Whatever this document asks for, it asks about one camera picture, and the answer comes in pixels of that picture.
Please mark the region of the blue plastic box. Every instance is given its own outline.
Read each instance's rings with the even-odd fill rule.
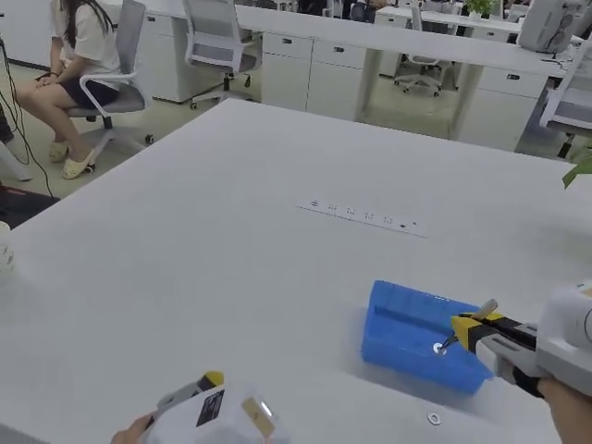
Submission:
[[[434,353],[434,344],[452,333],[452,316],[477,309],[377,280],[366,314],[362,357],[371,364],[474,394],[485,379],[493,377],[491,372],[459,343],[443,356]]]

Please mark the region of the hand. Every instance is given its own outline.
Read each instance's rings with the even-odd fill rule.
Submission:
[[[56,80],[57,80],[56,74],[51,74],[47,77],[43,77],[42,79],[39,79],[39,81],[37,82],[37,88],[42,88],[43,86],[53,85],[54,83],[56,83]]]
[[[551,409],[563,444],[592,442],[592,398],[553,379],[541,379],[538,391]]]
[[[144,433],[146,426],[150,422],[150,418],[152,418],[151,413],[136,419],[129,429],[117,432],[111,439],[111,444],[138,444],[142,433]]]

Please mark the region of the beige slipper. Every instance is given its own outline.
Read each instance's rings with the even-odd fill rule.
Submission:
[[[49,145],[49,160],[54,164],[59,164],[68,155],[68,146],[65,142],[51,142]]]
[[[91,163],[94,158],[94,150],[91,150],[89,155],[86,156],[82,162],[74,162],[72,159],[66,159],[64,169],[62,169],[62,178],[64,179],[75,179],[84,172],[86,167]]]

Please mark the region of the seated woman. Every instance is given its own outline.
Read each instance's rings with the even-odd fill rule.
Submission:
[[[119,54],[113,23],[96,0],[51,0],[51,18],[51,70],[19,85],[17,100],[54,130],[50,160],[58,163],[66,159],[62,177],[74,179],[93,160],[93,148],[82,139],[67,110],[95,108],[80,87],[80,77],[119,74]],[[117,99],[115,83],[91,80],[86,85],[101,106]]]

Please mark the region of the long dark hair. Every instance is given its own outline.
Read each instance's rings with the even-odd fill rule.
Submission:
[[[61,1],[61,8],[62,10],[66,10],[67,14],[67,26],[66,26],[66,33],[64,37],[66,38],[67,42],[70,43],[70,46],[74,47],[76,45],[76,11],[82,5],[88,5],[92,8],[96,16],[99,18],[99,23],[101,23],[101,28],[103,28],[103,32],[107,34],[109,31],[112,31],[115,27],[113,26],[113,22],[111,18],[107,15],[105,10],[97,3],[96,0],[60,0]]]

